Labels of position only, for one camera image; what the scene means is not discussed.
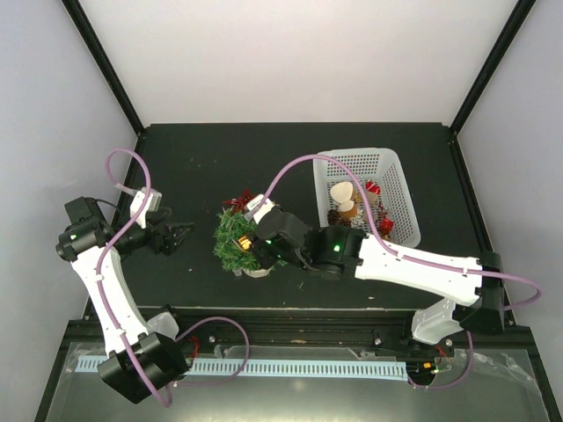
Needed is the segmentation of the gold gift box ornament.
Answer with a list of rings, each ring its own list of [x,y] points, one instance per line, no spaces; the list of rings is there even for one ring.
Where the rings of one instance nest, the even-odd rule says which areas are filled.
[[[252,240],[247,236],[241,236],[238,240],[238,246],[242,251],[249,251],[252,248]]]

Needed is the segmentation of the small green christmas tree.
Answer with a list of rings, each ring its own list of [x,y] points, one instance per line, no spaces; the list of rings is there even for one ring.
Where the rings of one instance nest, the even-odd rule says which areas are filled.
[[[235,200],[226,200],[217,217],[219,223],[214,232],[213,253],[221,260],[223,270],[235,274],[262,270],[251,251],[257,223],[245,219]]]

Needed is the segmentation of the red star tree topper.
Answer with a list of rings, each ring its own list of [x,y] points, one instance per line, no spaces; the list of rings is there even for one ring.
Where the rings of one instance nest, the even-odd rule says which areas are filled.
[[[246,188],[238,197],[225,200],[223,207],[225,210],[230,210],[233,214],[244,211],[247,204],[255,197],[251,191]]]

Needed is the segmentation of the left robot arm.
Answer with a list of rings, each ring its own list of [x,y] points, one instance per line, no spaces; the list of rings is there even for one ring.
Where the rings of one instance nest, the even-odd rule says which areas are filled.
[[[95,199],[79,197],[65,211],[70,225],[55,249],[84,283],[98,315],[107,356],[97,367],[100,378],[133,404],[155,397],[170,407],[170,384],[188,369],[181,349],[189,330],[170,306],[149,320],[143,318],[125,281],[121,256],[145,246],[169,253],[173,231],[134,223],[113,243],[116,232]]]

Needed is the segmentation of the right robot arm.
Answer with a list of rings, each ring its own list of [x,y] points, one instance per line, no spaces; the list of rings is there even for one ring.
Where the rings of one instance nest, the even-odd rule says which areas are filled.
[[[251,216],[256,224],[251,251],[265,268],[284,261],[302,270],[337,280],[351,275],[426,291],[440,301],[414,312],[399,334],[402,348],[419,354],[460,332],[503,333],[503,287],[482,274],[477,258],[460,258],[379,243],[347,226],[314,229],[278,207]]]

